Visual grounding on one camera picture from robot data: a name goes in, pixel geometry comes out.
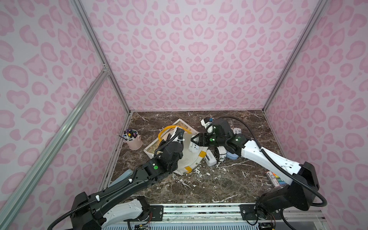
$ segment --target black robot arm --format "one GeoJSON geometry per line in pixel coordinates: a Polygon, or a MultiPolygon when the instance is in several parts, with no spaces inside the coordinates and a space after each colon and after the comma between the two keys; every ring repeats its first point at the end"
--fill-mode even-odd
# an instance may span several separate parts
{"type": "MultiPolygon", "coordinates": [[[[180,141],[183,134],[184,130],[177,128],[173,136],[160,143],[156,152],[161,153],[137,167],[130,177],[91,195],[85,192],[78,194],[74,199],[72,210],[54,221],[48,230],[52,230],[68,216],[71,218],[73,230],[100,230],[106,221],[103,217],[106,212],[132,194],[160,182],[177,169],[177,162],[183,157],[183,144],[180,141]]],[[[142,206],[139,219],[148,214],[149,204],[144,197],[138,200],[142,206]]]]}

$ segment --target white container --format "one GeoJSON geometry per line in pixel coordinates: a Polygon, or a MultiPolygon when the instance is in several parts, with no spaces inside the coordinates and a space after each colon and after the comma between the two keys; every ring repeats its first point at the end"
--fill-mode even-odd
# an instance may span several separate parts
{"type": "Polygon", "coordinates": [[[137,130],[133,130],[133,131],[137,132],[137,137],[134,138],[134,140],[131,140],[131,141],[124,140],[124,142],[127,143],[128,147],[131,150],[137,150],[142,146],[143,142],[141,140],[141,135],[138,134],[138,131],[137,130]]]}
{"type": "Polygon", "coordinates": [[[211,150],[209,149],[206,151],[206,156],[204,157],[204,160],[208,166],[212,166],[217,163],[215,156],[212,154],[211,150]]]}

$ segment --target metal rail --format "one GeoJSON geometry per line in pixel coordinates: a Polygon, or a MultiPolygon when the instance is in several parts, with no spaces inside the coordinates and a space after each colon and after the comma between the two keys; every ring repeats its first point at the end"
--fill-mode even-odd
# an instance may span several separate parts
{"type": "Polygon", "coordinates": [[[83,4],[81,3],[80,0],[70,0],[70,1],[71,1],[72,5],[74,7],[75,13],[78,15],[79,19],[82,22],[82,25],[83,25],[84,29],[86,30],[86,33],[87,33],[89,39],[91,40],[93,47],[96,50],[96,54],[97,54],[98,58],[100,59],[101,64],[104,66],[104,70],[107,71],[107,72],[111,72],[111,75],[109,76],[109,78],[110,78],[110,80],[111,80],[111,82],[114,86],[114,90],[115,90],[116,94],[118,95],[118,98],[120,99],[121,103],[123,104],[126,113],[129,114],[130,113],[129,106],[128,106],[127,102],[124,99],[123,93],[121,92],[120,87],[117,84],[117,81],[116,81],[116,78],[115,78],[114,74],[111,71],[111,67],[110,67],[110,65],[107,61],[107,58],[106,58],[104,52],[102,51],[102,47],[101,47],[101,45],[100,45],[100,43],[97,39],[97,36],[96,36],[92,26],[91,26],[91,23],[88,19],[88,16],[87,16],[87,13],[84,9],[83,4]]]}
{"type": "Polygon", "coordinates": [[[295,45],[295,48],[294,48],[293,52],[291,53],[289,59],[286,62],[286,65],[285,65],[284,69],[282,70],[282,72],[280,74],[280,77],[278,78],[275,86],[273,87],[273,89],[270,93],[270,96],[268,97],[268,99],[266,101],[266,104],[262,109],[263,111],[266,112],[269,109],[269,107],[272,104],[272,101],[275,98],[277,92],[279,91],[282,83],[286,79],[287,74],[289,73],[289,70],[291,69],[291,67],[295,63],[296,59],[298,58],[300,52],[303,49],[303,46],[307,42],[307,39],[309,38],[311,33],[313,32],[313,29],[317,25],[317,23],[318,23],[319,19],[321,18],[324,10],[326,9],[326,6],[328,5],[329,1],[330,0],[319,0],[319,2],[317,3],[317,6],[313,11],[312,16],[310,17],[307,25],[305,26],[305,28],[304,28],[297,44],[295,45]]]}
{"type": "Polygon", "coordinates": [[[109,72],[102,71],[98,75],[20,185],[9,197],[0,212],[0,230],[6,230],[11,225],[109,74],[109,72]]]}

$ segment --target metal bracket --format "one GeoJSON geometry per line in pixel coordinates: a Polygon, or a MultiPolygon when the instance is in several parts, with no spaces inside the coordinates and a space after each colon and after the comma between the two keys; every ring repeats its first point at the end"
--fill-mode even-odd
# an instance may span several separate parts
{"type": "MultiPolygon", "coordinates": [[[[152,212],[152,220],[151,221],[162,221],[162,216],[163,216],[163,206],[162,205],[150,205],[149,211],[152,212]]],[[[132,222],[139,222],[140,220],[133,219],[131,221],[132,222]]]]}
{"type": "MultiPolygon", "coordinates": [[[[239,205],[240,214],[243,220],[256,220],[257,216],[254,214],[254,205],[239,205]]],[[[281,214],[279,210],[271,212],[276,220],[281,220],[281,214]]]]}

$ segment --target black cable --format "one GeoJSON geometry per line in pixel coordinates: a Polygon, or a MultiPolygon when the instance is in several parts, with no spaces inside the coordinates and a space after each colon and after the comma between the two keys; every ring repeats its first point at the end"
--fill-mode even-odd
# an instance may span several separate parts
{"type": "MultiPolygon", "coordinates": [[[[136,170],[134,170],[133,174],[130,177],[131,179],[133,179],[135,177],[135,175],[137,174],[137,171],[138,171],[138,168],[136,170]]],[[[101,196],[100,199],[102,199],[102,198],[104,198],[106,196],[109,196],[109,195],[111,195],[113,193],[116,193],[117,191],[119,191],[119,190],[125,188],[126,186],[128,186],[129,184],[130,184],[130,182],[129,182],[129,180],[127,180],[127,182],[125,182],[123,185],[121,185],[117,189],[115,189],[115,190],[113,190],[113,191],[111,191],[109,193],[106,193],[103,196],[101,196]]],[[[47,228],[47,230],[53,230],[52,228],[55,227],[55,225],[57,225],[60,221],[64,220],[65,218],[67,218],[68,216],[72,215],[73,213],[81,210],[82,208],[84,208],[84,207],[86,207],[86,206],[88,206],[88,205],[90,205],[90,204],[92,204],[92,203],[94,203],[96,201],[97,201],[97,199],[93,199],[93,200],[91,200],[91,201],[89,201],[87,203],[81,204],[81,205],[77,206],[76,208],[70,210],[69,212],[65,213],[61,217],[57,218],[54,222],[52,222],[50,224],[50,226],[47,228]]]]}
{"type": "Polygon", "coordinates": [[[255,225],[258,223],[258,215],[257,215],[257,213],[256,213],[256,212],[254,213],[254,214],[256,215],[257,219],[255,220],[255,222],[254,222],[253,224],[251,224],[251,223],[249,223],[249,221],[247,220],[247,214],[249,214],[249,213],[253,213],[253,212],[246,212],[246,213],[245,213],[245,220],[246,220],[246,222],[247,222],[248,224],[250,224],[251,226],[255,226],[255,225]]]}
{"type": "Polygon", "coordinates": [[[152,220],[152,216],[153,216],[152,212],[149,212],[149,213],[148,213],[148,216],[147,216],[147,218],[149,218],[149,220],[148,220],[145,224],[142,224],[142,226],[147,225],[147,224],[152,220]]]}
{"type": "Polygon", "coordinates": [[[184,133],[184,130],[183,131],[180,131],[180,132],[178,132],[178,133],[176,133],[173,137],[171,137],[170,138],[170,140],[168,140],[165,144],[163,144],[163,145],[161,145],[160,147],[158,147],[156,150],[155,150],[155,152],[154,152],[154,154],[153,154],[153,157],[155,157],[156,155],[157,155],[157,152],[158,151],[160,151],[160,150],[162,150],[162,149],[164,149],[166,146],[168,146],[169,145],[169,143],[170,142],[172,142],[177,136],[179,136],[179,134],[181,134],[181,133],[184,133]]]}
{"type": "Polygon", "coordinates": [[[208,128],[211,127],[211,126],[212,126],[212,124],[210,124],[209,126],[207,126],[206,133],[208,133],[208,134],[212,134],[213,133],[213,129],[212,129],[212,132],[211,133],[208,132],[208,128]]]}
{"type": "Polygon", "coordinates": [[[253,136],[253,139],[256,142],[258,148],[263,153],[263,155],[267,158],[267,160],[269,160],[269,162],[271,162],[278,170],[280,170],[287,177],[291,178],[297,184],[303,186],[304,188],[306,188],[307,190],[309,190],[310,192],[312,192],[314,195],[316,195],[319,199],[321,199],[321,201],[322,201],[321,203],[312,203],[311,206],[324,207],[324,206],[327,205],[326,198],[324,198],[318,191],[316,191],[315,189],[313,189],[312,187],[310,187],[308,184],[304,184],[303,182],[301,182],[300,180],[298,180],[295,176],[293,176],[290,173],[288,173],[287,171],[285,171],[278,164],[276,164],[276,162],[273,161],[273,159],[262,149],[262,145],[259,143],[259,141],[258,141],[256,135],[254,134],[253,130],[244,121],[240,120],[239,118],[232,117],[232,116],[224,116],[224,117],[220,117],[220,118],[231,118],[231,119],[235,119],[237,121],[240,121],[243,125],[245,125],[246,128],[251,133],[251,135],[253,136]]]}
{"type": "Polygon", "coordinates": [[[284,217],[284,209],[282,208],[282,209],[280,209],[280,214],[281,214],[281,218],[282,218],[282,220],[285,222],[285,224],[289,227],[289,228],[291,228],[292,230],[296,230],[293,226],[291,226],[290,224],[289,224],[289,222],[285,219],[285,217],[284,217]]]}
{"type": "Polygon", "coordinates": [[[128,229],[132,230],[132,227],[130,226],[130,221],[128,220],[127,222],[128,222],[128,229]]]}

